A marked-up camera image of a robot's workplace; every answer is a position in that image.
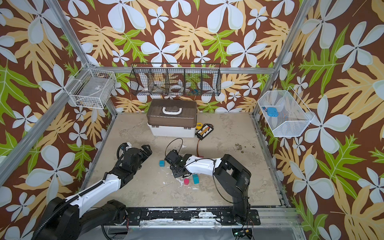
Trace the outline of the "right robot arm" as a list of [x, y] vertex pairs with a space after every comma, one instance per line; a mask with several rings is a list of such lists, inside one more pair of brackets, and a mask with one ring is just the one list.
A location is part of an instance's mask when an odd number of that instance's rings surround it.
[[239, 224], [248, 220], [250, 209], [248, 189], [251, 181], [251, 172], [233, 156], [225, 154], [221, 158], [211, 159], [197, 157], [191, 154], [179, 155], [172, 150], [165, 156], [175, 178], [190, 175], [207, 175], [213, 178], [214, 184], [219, 183], [225, 192], [232, 197], [226, 202], [233, 205], [232, 215]]

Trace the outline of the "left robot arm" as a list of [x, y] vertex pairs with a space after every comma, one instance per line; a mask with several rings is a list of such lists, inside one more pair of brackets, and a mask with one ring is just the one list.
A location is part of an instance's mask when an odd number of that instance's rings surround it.
[[124, 223], [125, 204], [111, 200], [99, 208], [94, 205], [127, 185], [151, 154], [149, 145], [138, 149], [130, 143], [121, 144], [116, 164], [100, 181], [73, 196], [56, 197], [49, 202], [32, 239], [76, 240], [98, 226]]

